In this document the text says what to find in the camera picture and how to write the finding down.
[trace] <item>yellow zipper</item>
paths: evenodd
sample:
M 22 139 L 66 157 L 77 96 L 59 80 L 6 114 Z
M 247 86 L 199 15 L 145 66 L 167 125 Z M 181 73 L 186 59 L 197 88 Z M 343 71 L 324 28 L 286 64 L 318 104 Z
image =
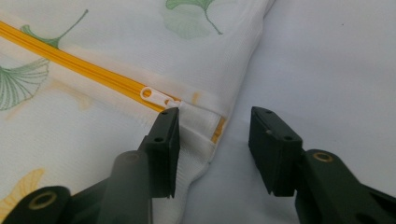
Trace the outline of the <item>yellow zipper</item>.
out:
M 169 102 L 177 106 L 177 102 L 180 101 L 175 97 L 148 88 L 142 83 L 129 79 L 128 77 L 108 71 L 105 68 L 93 63 L 88 63 L 69 53 L 47 45 L 2 21 L 0 21 L 0 36 L 50 61 L 77 72 L 84 77 L 88 77 L 114 91 L 128 96 L 157 112 L 163 111 L 168 106 Z M 212 142 L 216 143 L 218 141 L 225 121 L 225 118 L 220 119 L 218 128 L 212 136 Z

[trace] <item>pillowcase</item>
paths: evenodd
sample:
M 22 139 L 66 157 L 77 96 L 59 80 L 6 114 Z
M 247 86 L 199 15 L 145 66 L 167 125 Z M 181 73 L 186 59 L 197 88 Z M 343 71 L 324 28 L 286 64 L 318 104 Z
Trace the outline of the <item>pillowcase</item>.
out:
M 179 107 L 179 223 L 230 118 L 267 0 L 0 0 L 0 220 L 37 188 L 77 193 Z

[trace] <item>white fabric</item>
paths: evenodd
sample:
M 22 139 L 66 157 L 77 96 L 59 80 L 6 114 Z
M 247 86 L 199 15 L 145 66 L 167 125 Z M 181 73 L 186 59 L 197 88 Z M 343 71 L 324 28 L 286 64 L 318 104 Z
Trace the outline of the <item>white fabric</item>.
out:
M 157 224 L 181 222 L 188 188 L 212 160 L 212 135 L 232 111 L 268 1 L 216 0 L 211 21 L 198 6 L 165 3 L 0 0 L 1 21 L 29 24 L 43 38 L 59 36 L 88 9 L 61 50 L 183 101 L 176 198 L 154 200 Z M 0 66 L 39 58 L 0 38 Z M 39 187 L 87 188 L 108 175 L 115 156 L 137 149 L 155 120 L 150 109 L 56 63 L 48 70 L 32 100 L 0 112 L 0 198 L 37 168 L 45 170 Z
M 254 105 L 274 110 L 305 149 L 337 154 L 361 183 L 396 197 L 395 12 L 393 0 L 276 0 L 183 223 L 299 223 L 294 198 L 268 195 L 250 155 Z

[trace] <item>zipper pull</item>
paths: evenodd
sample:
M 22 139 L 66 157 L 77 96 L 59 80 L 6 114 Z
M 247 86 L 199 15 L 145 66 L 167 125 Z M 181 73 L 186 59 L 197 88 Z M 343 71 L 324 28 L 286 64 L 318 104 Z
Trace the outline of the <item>zipper pull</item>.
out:
M 147 102 L 162 106 L 163 108 L 173 108 L 180 105 L 180 101 L 175 101 L 172 97 L 156 91 L 151 87 L 145 87 L 140 91 L 140 97 Z

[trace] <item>zipper teeth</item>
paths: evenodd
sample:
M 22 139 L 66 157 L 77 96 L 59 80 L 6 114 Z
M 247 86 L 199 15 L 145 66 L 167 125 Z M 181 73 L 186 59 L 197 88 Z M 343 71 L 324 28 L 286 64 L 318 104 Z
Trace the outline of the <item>zipper teeth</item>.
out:
M 108 71 L 100 66 L 94 65 L 93 63 L 88 63 L 69 53 L 53 48 L 52 46 L 49 46 L 2 21 L 0 21 L 0 36 L 24 47 L 25 49 L 29 49 L 48 60 L 75 71 L 84 77 L 90 78 L 112 90 L 118 91 L 119 93 L 122 93 L 123 95 L 126 95 L 153 110 L 158 112 L 164 110 L 163 107 L 146 102 L 140 97 L 140 91 L 146 87 L 142 83 Z

